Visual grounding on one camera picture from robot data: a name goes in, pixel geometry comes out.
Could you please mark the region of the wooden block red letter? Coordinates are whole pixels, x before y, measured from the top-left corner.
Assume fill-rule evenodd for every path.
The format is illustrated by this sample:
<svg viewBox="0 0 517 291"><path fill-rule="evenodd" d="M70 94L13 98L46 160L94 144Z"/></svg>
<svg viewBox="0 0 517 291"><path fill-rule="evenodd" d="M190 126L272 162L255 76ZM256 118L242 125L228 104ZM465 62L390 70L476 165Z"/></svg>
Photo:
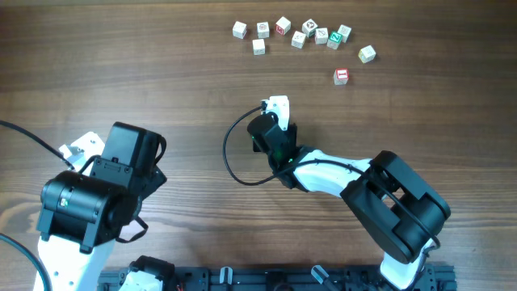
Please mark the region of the wooden block red letter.
<svg viewBox="0 0 517 291"><path fill-rule="evenodd" d="M288 20L286 17L282 16L276 23L275 23L275 31L279 33L280 35L284 36L291 28L291 21Z"/></svg>

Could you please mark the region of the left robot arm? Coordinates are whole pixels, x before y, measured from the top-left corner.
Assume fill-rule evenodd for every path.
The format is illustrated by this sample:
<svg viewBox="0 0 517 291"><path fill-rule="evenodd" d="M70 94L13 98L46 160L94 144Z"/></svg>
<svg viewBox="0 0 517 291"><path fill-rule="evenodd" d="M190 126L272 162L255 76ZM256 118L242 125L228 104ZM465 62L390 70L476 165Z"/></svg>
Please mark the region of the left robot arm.
<svg viewBox="0 0 517 291"><path fill-rule="evenodd" d="M72 169L50 179L40 194L38 255L45 274L36 290L93 290L120 234L136 222L143 237L148 225L139 214L143 201L166 177L158 167L166 139L134 125L115 122L106 141L88 132L60 152Z"/></svg>

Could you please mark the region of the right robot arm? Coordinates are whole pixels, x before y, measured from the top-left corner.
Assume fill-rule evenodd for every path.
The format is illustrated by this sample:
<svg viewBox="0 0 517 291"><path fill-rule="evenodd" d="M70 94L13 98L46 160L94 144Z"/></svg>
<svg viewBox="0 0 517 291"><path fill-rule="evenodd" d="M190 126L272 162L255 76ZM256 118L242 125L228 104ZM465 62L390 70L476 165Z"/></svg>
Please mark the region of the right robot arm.
<svg viewBox="0 0 517 291"><path fill-rule="evenodd" d="M296 126L282 130L273 113L248 125L254 151L267 155L274 176L287 188L324 192L342 199L384 251L380 274L395 288L410 290L451 210L395 153L373 159L336 158L296 145Z"/></svg>

